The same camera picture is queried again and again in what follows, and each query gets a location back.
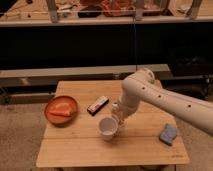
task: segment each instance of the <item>wooden table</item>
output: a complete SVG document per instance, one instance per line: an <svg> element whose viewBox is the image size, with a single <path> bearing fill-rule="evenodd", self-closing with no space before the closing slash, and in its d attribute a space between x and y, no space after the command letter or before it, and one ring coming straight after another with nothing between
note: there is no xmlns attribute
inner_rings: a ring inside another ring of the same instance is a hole
<svg viewBox="0 0 213 171"><path fill-rule="evenodd" d="M77 117L65 128L47 123L37 167L89 167L186 164L189 158L180 135L172 147L158 136L166 123L176 126L173 116L144 102L125 120L124 130L112 142L101 139L100 119L111 114L111 103L121 93L121 81L62 81L56 96L70 95L79 105ZM110 99L95 117L87 107L99 96Z"/></svg>

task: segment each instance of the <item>gray floor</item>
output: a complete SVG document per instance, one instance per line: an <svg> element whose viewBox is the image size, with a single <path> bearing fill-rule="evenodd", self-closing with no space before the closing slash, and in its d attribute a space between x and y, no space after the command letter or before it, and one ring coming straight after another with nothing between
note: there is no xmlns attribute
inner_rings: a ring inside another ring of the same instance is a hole
<svg viewBox="0 0 213 171"><path fill-rule="evenodd" d="M12 99L9 105L0 105L0 171L52 171L36 168L35 162L45 129L43 110L48 97L21 97ZM178 171L212 171L213 138L177 119L191 163L177 166ZM68 170L128 170L139 167L75 168ZM165 171L174 170L170 166Z"/></svg>

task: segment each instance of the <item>black wall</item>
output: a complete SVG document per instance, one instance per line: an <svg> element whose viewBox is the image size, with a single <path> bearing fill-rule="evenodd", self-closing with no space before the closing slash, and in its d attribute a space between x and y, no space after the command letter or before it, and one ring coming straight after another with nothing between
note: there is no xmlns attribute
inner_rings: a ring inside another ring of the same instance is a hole
<svg viewBox="0 0 213 171"><path fill-rule="evenodd" d="M0 69L168 63L176 74L195 64L211 72L212 30L213 23L0 28Z"/></svg>

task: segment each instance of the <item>white cup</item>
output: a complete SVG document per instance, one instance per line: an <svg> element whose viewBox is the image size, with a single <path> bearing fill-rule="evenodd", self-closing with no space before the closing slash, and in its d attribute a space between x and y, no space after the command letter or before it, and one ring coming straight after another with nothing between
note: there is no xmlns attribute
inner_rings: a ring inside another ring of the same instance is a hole
<svg viewBox="0 0 213 171"><path fill-rule="evenodd" d="M99 122L99 130L102 138L109 141L115 136L118 130L118 122L112 117L105 117Z"/></svg>

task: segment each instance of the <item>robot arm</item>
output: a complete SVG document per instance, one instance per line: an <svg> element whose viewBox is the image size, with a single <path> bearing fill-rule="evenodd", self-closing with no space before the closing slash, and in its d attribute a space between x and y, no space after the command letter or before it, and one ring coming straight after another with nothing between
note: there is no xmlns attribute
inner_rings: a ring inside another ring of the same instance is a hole
<svg viewBox="0 0 213 171"><path fill-rule="evenodd" d="M117 109L124 118L135 113L143 100L213 135L212 103L159 88L154 80L153 72L146 68L123 80Z"/></svg>

